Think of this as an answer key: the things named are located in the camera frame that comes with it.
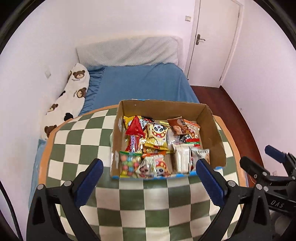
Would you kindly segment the green white checkered mat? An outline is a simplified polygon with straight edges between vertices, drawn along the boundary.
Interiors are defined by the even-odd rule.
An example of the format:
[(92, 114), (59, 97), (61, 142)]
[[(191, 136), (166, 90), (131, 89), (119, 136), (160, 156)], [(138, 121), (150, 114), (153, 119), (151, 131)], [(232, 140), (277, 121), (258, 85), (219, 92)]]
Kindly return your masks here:
[(73, 180), (95, 158), (103, 174), (80, 208), (101, 240), (198, 240), (219, 207), (197, 176), (161, 180), (119, 180), (110, 176), (116, 106), (79, 116), (51, 134), (40, 164), (47, 187)]

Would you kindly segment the brown pastry packet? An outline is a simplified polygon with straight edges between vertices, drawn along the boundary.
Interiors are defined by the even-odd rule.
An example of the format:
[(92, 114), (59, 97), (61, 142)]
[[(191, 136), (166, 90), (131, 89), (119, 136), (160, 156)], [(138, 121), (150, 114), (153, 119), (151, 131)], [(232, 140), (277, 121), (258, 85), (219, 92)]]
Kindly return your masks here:
[(170, 119), (167, 119), (167, 121), (168, 121), (168, 124), (173, 129), (173, 132), (176, 135), (188, 135), (188, 134), (190, 134), (189, 128), (186, 125), (186, 123), (185, 123), (182, 116), (179, 116), (177, 118), (170, 118)]

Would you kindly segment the white wafer packet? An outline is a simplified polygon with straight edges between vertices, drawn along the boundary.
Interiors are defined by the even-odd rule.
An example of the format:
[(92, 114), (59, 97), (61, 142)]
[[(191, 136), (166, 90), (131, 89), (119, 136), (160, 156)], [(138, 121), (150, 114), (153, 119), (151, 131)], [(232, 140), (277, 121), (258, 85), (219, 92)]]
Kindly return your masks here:
[(176, 170), (178, 173), (187, 174), (191, 170), (191, 150), (186, 144), (173, 144)]

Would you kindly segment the blue bed sheet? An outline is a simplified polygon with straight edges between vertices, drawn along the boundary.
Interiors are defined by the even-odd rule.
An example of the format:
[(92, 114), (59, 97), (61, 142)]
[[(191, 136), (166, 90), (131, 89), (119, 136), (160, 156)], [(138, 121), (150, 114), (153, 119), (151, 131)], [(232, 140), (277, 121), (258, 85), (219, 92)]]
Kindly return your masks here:
[(53, 129), (48, 139), (39, 139), (32, 190), (41, 173), (46, 174), (47, 186), (56, 186), (75, 178), (94, 158), (102, 159), (109, 168), (110, 135), (120, 101), (198, 102), (183, 71), (172, 63), (92, 66), (87, 70), (90, 81), (81, 112)]

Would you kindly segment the colourful candy ball bag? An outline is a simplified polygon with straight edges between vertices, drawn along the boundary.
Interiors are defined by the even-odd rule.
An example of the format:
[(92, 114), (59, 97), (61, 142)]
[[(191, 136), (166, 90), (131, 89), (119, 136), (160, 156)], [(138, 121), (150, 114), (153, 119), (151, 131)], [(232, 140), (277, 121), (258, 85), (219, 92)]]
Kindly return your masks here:
[(142, 154), (120, 151), (121, 177), (137, 178), (136, 170), (142, 162)]

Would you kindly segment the orange panda seed packet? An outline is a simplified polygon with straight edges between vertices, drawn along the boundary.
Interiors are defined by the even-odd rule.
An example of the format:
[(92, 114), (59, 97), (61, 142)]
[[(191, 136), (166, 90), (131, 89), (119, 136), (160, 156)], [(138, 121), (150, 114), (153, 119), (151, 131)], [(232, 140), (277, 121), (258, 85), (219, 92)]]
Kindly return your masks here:
[(185, 124), (188, 127), (190, 138), (198, 138), (200, 133), (200, 126), (197, 123), (193, 123), (184, 119)]

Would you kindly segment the instant noodle packet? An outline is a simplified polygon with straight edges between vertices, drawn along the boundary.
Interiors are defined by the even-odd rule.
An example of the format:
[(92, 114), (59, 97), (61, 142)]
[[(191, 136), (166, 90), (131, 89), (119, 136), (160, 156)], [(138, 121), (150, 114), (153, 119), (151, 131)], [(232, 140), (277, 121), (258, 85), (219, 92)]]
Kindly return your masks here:
[[(126, 127), (127, 120), (132, 119), (134, 116), (124, 116), (123, 117), (125, 127)], [(125, 149), (127, 152), (135, 152), (135, 153), (143, 153), (144, 152), (144, 144), (145, 144), (145, 142), (147, 140), (147, 136), (148, 136), (147, 124), (154, 122), (154, 119), (152, 119), (152, 118), (148, 118), (148, 117), (141, 116), (141, 115), (138, 115), (138, 117), (139, 117), (140, 124), (143, 128), (143, 131), (144, 131), (144, 137), (128, 136), (127, 134), (125, 134), (126, 138), (128, 140), (128, 144)]]

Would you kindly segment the bear print pillow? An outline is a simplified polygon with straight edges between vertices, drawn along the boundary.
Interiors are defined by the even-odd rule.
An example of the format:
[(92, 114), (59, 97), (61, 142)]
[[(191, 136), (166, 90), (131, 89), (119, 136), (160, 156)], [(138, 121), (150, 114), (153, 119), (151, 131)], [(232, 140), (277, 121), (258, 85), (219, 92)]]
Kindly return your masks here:
[(78, 116), (84, 106), (89, 81), (87, 68), (80, 63), (75, 64), (69, 72), (64, 90), (41, 120), (41, 139), (48, 139), (53, 129)]

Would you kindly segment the white door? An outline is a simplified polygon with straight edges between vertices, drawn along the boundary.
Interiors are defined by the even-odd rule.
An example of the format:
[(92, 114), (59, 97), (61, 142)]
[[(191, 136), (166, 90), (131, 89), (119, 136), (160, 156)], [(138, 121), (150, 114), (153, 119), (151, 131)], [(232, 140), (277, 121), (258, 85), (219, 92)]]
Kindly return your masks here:
[[(229, 65), (239, 23), (239, 1), (195, 1), (185, 73), (190, 85), (219, 87)], [(196, 45), (200, 34), (205, 41)]]

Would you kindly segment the wall light switch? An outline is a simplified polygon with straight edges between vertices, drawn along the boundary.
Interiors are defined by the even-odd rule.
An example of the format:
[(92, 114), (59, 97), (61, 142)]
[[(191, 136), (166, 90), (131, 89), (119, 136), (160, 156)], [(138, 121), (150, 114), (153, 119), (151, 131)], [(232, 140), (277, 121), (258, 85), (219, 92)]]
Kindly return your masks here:
[(185, 21), (190, 22), (191, 21), (191, 17), (190, 16), (185, 16)]

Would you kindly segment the wall socket left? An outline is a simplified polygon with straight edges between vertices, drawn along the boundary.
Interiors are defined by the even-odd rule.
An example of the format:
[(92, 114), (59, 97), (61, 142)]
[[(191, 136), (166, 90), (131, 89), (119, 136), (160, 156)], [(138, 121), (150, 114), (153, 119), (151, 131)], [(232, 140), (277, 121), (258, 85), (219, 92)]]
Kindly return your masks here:
[(50, 76), (51, 76), (51, 72), (50, 72), (50, 70), (46, 70), (46, 71), (45, 71), (45, 75), (46, 75), (46, 78), (49, 79)]

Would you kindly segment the cranberry oat cookie packet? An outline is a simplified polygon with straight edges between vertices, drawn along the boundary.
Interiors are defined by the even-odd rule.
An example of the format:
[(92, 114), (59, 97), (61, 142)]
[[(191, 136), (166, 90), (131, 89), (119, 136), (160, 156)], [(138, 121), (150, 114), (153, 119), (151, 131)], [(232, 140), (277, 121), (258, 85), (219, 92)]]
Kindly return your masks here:
[(209, 149), (199, 149), (196, 147), (191, 148), (191, 159), (193, 170), (196, 169), (196, 163), (199, 159), (205, 159), (207, 163), (210, 163), (210, 150)]

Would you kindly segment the yellow panda snack packet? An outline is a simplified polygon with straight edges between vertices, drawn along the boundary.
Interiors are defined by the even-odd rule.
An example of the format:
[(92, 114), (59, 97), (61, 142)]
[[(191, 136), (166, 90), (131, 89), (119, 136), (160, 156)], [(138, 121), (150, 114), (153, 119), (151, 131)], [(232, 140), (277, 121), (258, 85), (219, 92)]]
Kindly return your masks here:
[(168, 150), (167, 144), (167, 131), (168, 127), (157, 123), (147, 124), (147, 140), (144, 144), (147, 148), (153, 148), (157, 150)]

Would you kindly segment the cardboard milk box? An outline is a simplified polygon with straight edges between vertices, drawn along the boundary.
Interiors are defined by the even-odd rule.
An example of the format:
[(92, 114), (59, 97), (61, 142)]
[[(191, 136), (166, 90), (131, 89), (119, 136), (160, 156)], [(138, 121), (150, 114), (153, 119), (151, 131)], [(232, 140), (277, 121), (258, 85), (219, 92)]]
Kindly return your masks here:
[(167, 178), (195, 169), (191, 151), (212, 168), (226, 165), (221, 135), (205, 104), (122, 100), (113, 128), (112, 178)]

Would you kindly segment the white quilted headboard cushion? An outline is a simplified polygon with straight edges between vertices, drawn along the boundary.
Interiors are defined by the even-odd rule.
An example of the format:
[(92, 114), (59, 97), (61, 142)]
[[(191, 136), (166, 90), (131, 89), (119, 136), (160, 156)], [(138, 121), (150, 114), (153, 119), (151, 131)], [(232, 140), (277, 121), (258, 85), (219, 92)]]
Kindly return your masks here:
[(76, 47), (86, 66), (138, 66), (173, 63), (184, 67), (183, 41), (176, 36), (136, 36)]

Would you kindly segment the small white panda packet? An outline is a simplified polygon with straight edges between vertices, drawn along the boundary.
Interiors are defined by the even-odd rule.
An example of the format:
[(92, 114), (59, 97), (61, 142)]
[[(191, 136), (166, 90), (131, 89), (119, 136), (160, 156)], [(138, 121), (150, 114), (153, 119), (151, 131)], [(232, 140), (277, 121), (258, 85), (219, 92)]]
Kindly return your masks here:
[(135, 171), (138, 178), (154, 178), (157, 176), (156, 162), (154, 156), (145, 157)]

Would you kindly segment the red spicy strip packet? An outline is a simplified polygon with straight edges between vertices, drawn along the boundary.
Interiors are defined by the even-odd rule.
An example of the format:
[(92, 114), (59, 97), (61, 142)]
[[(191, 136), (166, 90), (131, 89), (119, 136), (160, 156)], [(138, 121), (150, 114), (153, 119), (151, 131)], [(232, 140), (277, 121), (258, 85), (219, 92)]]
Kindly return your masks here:
[(192, 145), (198, 149), (201, 149), (201, 142), (199, 138), (187, 138), (185, 139), (185, 143), (188, 145)]

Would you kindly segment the small red snack packet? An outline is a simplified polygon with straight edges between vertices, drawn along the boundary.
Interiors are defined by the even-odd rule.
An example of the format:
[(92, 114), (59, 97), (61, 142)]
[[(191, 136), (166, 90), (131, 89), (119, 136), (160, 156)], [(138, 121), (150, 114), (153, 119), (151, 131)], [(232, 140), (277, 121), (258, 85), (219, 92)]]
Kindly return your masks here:
[(127, 120), (125, 133), (128, 136), (144, 137), (144, 131), (137, 115), (134, 116), (132, 119)]

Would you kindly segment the clear yellow-edged snack bag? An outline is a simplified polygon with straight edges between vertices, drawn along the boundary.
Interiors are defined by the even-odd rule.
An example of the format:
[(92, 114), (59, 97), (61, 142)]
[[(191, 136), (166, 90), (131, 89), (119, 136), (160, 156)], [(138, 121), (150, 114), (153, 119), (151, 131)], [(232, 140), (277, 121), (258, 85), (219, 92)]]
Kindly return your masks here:
[(180, 135), (175, 135), (171, 128), (168, 129), (168, 131), (166, 132), (166, 143), (170, 151), (174, 150), (173, 145), (184, 144), (181, 137), (182, 136)]

